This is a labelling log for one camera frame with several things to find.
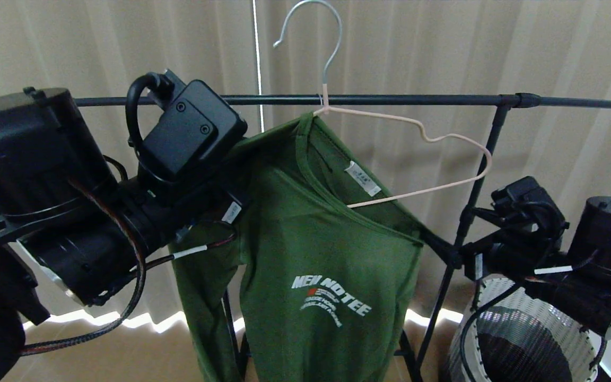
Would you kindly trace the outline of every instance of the laundry basket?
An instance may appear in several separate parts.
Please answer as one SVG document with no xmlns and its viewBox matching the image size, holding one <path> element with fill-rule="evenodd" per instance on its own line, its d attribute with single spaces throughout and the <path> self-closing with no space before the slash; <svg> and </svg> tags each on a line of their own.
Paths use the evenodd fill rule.
<svg viewBox="0 0 611 382">
<path fill-rule="evenodd" d="M 478 306 L 513 285 L 505 278 L 483 282 Z M 449 348 L 442 382 L 468 382 L 459 354 L 466 309 Z M 587 382 L 597 377 L 590 363 L 596 350 L 587 332 L 552 305 L 528 297 L 523 289 L 484 312 L 466 337 L 466 358 L 478 382 Z"/>
</svg>

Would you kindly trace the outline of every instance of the black metal frame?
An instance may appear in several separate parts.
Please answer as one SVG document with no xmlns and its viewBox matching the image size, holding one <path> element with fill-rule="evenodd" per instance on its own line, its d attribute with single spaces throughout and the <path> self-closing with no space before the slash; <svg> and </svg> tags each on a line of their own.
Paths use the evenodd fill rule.
<svg viewBox="0 0 611 382">
<path fill-rule="evenodd" d="M 320 96 L 317 94 L 287 94 L 287 95 L 225 95 L 222 96 L 230 105 L 313 105 L 317 106 L 321 102 Z M 101 98 L 80 98 L 75 99 L 77 106 L 123 106 L 126 103 L 126 97 L 101 97 Z M 142 105 L 154 105 L 155 102 L 146 97 L 142 97 L 140 102 Z M 330 95 L 330 105 L 377 105 L 377 106 L 495 106 L 496 112 L 492 120 L 492 128 L 490 135 L 487 138 L 487 149 L 494 154 L 496 143 L 499 140 L 499 134 L 506 121 L 506 116 L 511 109 L 528 108 L 536 106 L 563 106 L 563 107 L 592 107 L 599 109 L 611 109 L 611 100 L 603 99 L 578 99 L 578 98 L 560 98 L 560 97 L 541 97 L 530 93 L 516 94 L 499 94 L 499 95 L 399 95 L 399 94 L 343 94 Z M 478 172 L 485 168 L 485 157 L 480 162 Z M 477 203 L 482 190 L 484 178 L 473 183 L 473 188 L 470 191 L 468 203 L 464 207 L 459 227 L 454 241 L 454 247 L 458 248 L 463 245 L 468 230 L 473 224 L 472 208 Z M 431 247 L 441 246 L 441 242 L 435 242 L 429 245 Z M 429 347 L 432 333 L 437 323 L 437 317 L 442 309 L 444 298 L 447 295 L 449 283 L 456 269 L 461 268 L 461 259 L 455 251 L 436 251 L 440 259 L 447 265 L 444 270 L 443 278 L 438 289 L 437 300 L 431 313 L 429 325 L 426 328 L 424 340 L 421 343 L 418 354 L 414 358 L 414 350 L 409 343 L 407 334 L 402 331 L 400 336 L 400 350 L 395 352 L 395 355 L 401 355 L 405 359 L 407 370 L 412 382 L 422 382 L 421 366 L 426 358 L 427 348 Z M 233 338 L 233 346 L 235 348 L 235 359 L 238 368 L 242 375 L 247 370 L 247 362 L 250 357 L 249 345 L 246 336 L 242 339 L 242 344 L 238 350 L 237 338 L 233 324 L 232 313 L 230 312 L 230 301 L 228 293 L 223 296 L 223 307 L 225 316 L 228 322 L 228 331 Z"/>
</svg>

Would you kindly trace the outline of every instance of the pink hanger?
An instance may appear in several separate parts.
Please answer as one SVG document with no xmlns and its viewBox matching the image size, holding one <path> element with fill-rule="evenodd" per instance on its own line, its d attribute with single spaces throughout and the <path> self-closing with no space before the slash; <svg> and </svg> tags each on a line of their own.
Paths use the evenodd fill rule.
<svg viewBox="0 0 611 382">
<path fill-rule="evenodd" d="M 374 117 L 374 118 L 392 119 L 395 121 L 405 121 L 406 123 L 414 124 L 415 126 L 417 126 L 419 128 L 419 131 L 421 132 L 421 138 L 428 143 L 439 142 L 443 140 L 444 138 L 457 138 L 458 140 L 466 141 L 476 146 L 480 151 L 482 151 L 483 155 L 485 155 L 485 159 L 487 160 L 487 165 L 485 166 L 485 169 L 483 169 L 483 171 L 480 172 L 480 174 L 478 174 L 475 177 L 470 177 L 468 179 L 455 181 L 450 184 L 443 184 L 441 186 L 435 186 L 435 187 L 426 188 L 426 189 L 419 189 L 418 191 L 412 191 L 411 193 L 406 193 L 406 194 L 401 194 L 401 195 L 396 195 L 396 196 L 389 196 L 387 198 L 376 199 L 373 201 L 354 203 L 352 205 L 348 205 L 349 208 L 356 208 L 358 206 L 366 206 L 366 205 L 375 205 L 378 203 L 385 203 L 385 202 L 395 201 L 395 200 L 402 199 L 402 198 L 407 198 L 409 196 L 431 193 L 439 189 L 445 189 L 445 188 L 449 188 L 453 186 L 459 186 L 460 184 L 470 183 L 471 181 L 476 181 L 486 176 L 486 174 L 490 171 L 490 168 L 492 167 L 492 153 L 490 153 L 490 151 L 487 150 L 485 146 L 481 145 L 477 141 L 471 140 L 471 138 L 465 137 L 460 134 L 454 134 L 454 133 L 441 135 L 440 137 L 436 137 L 436 138 L 429 138 L 426 135 L 426 128 L 424 127 L 424 124 L 422 124 L 421 121 L 417 121 L 416 119 L 401 117 L 401 116 L 393 116 L 392 114 L 371 113 L 369 111 L 344 109 L 341 107 L 330 106 L 329 105 L 329 92 L 327 91 L 327 70 L 329 69 L 329 66 L 332 63 L 334 56 L 336 56 L 336 54 L 338 53 L 339 48 L 341 47 L 341 40 L 343 38 L 343 24 L 341 22 L 341 16 L 336 11 L 336 9 L 332 7 L 331 4 L 325 2 L 325 0 L 303 0 L 302 2 L 298 2 L 296 5 L 294 5 L 291 8 L 291 10 L 286 15 L 286 19 L 284 19 L 284 24 L 282 25 L 282 32 L 280 34 L 280 38 L 279 40 L 275 41 L 275 43 L 273 44 L 273 48 L 277 48 L 282 43 L 282 39 L 284 39 L 284 34 L 286 34 L 286 25 L 289 23 L 289 19 L 291 18 L 291 15 L 295 12 L 296 9 L 298 9 L 299 7 L 301 7 L 301 5 L 304 5 L 306 3 L 318 3 L 318 4 L 324 5 L 325 7 L 329 8 L 329 10 L 331 10 L 334 16 L 336 17 L 336 22 L 339 27 L 339 39 L 337 41 L 336 48 L 334 48 L 334 52 L 331 54 L 329 60 L 327 60 L 327 63 L 325 64 L 325 68 L 322 71 L 322 108 L 313 112 L 315 116 L 319 116 L 320 114 L 329 114 L 329 112 L 335 112 L 335 113 L 341 113 L 341 114 L 354 114 L 357 116 L 368 116 L 368 117 Z"/>
</svg>

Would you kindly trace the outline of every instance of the curtain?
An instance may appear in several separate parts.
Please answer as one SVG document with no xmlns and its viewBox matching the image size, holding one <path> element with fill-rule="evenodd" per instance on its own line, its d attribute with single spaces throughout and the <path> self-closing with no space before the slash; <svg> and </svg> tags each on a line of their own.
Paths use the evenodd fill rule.
<svg viewBox="0 0 611 382">
<path fill-rule="evenodd" d="M 299 9 L 277 49 L 286 13 L 296 1 L 7 2 L 0 0 L 0 95 L 26 85 L 68 87 L 75 97 L 123 96 L 131 80 L 171 68 L 185 82 L 199 78 L 220 94 L 257 94 L 255 32 L 263 94 L 321 92 L 324 62 L 335 45 L 329 10 Z M 333 1 L 342 16 L 342 48 L 329 69 L 330 94 L 508 94 L 611 99 L 611 2 Z M 156 107 L 141 108 L 143 134 Z M 237 107 L 261 131 L 259 107 Z M 312 107 L 265 106 L 265 128 Z M 423 121 L 429 136 L 454 132 L 485 142 L 493 107 L 359 107 Z M 83 108 L 100 149 L 136 172 L 126 145 L 121 107 Z M 363 164 L 394 193 L 472 176 L 480 155 L 461 142 L 426 144 L 402 123 L 359 116 L 324 116 Z M 534 176 L 573 227 L 589 196 L 611 195 L 611 110 L 568 107 L 514 109 L 495 150 L 478 206 L 494 189 Z M 402 201 L 442 237 L 453 240 L 470 185 Z M 468 241 L 492 232 L 473 225 Z M 572 231 L 565 235 L 569 244 Z M 422 259 L 412 307 L 428 315 L 444 264 Z M 56 315 L 78 309 L 39 273 L 41 299 Z M 236 290 L 239 276 L 233 287 Z M 126 288 L 99 315 L 120 311 Z M 460 274 L 446 307 L 461 310 L 471 283 Z M 236 293 L 232 294 L 237 307 Z M 148 272 L 134 314 L 159 322 L 180 310 L 170 266 Z"/>
</svg>

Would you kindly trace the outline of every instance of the hanger hook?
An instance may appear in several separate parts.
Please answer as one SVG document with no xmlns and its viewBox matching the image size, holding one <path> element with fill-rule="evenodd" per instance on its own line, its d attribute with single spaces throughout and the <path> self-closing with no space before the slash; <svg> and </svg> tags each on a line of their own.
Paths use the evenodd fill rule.
<svg viewBox="0 0 611 382">
<path fill-rule="evenodd" d="M 301 5 L 306 4 L 306 3 L 318 3 L 318 4 L 322 4 L 325 7 L 329 8 L 329 10 L 331 10 L 331 12 L 336 17 L 336 22 L 339 25 L 339 40 L 336 42 L 336 48 L 334 48 L 334 52 L 331 54 L 331 56 L 329 56 L 329 60 L 327 60 L 327 63 L 325 63 L 325 68 L 324 70 L 322 70 L 322 83 L 327 84 L 327 70 L 329 70 L 331 61 L 334 60 L 334 57 L 336 56 L 336 54 L 339 51 L 339 48 L 341 48 L 341 40 L 344 35 L 344 27 L 341 22 L 341 15 L 339 15 L 339 12 L 337 12 L 336 9 L 332 7 L 330 3 L 325 2 L 325 0 L 303 0 L 302 2 L 298 2 L 296 5 L 294 5 L 291 8 L 291 10 L 289 10 L 289 13 L 286 14 L 286 18 L 284 19 L 284 24 L 282 25 L 282 32 L 280 33 L 280 39 L 275 41 L 275 43 L 272 44 L 272 47 L 277 48 L 282 43 L 282 40 L 284 39 L 284 34 L 286 34 L 286 25 L 289 24 L 289 19 L 291 19 L 291 15 L 294 14 L 296 9 L 298 9 Z"/>
</svg>

